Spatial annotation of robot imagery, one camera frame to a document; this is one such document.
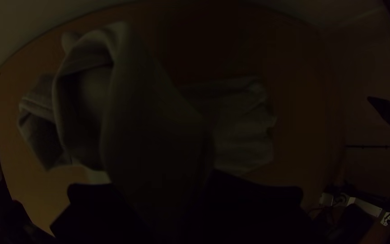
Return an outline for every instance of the towel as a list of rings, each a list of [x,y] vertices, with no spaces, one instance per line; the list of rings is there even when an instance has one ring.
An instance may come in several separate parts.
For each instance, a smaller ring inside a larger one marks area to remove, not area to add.
[[[172,241],[213,164],[241,175],[271,160],[256,77],[177,89],[124,22],[64,43],[20,102],[21,135],[45,169],[105,171],[157,236]]]

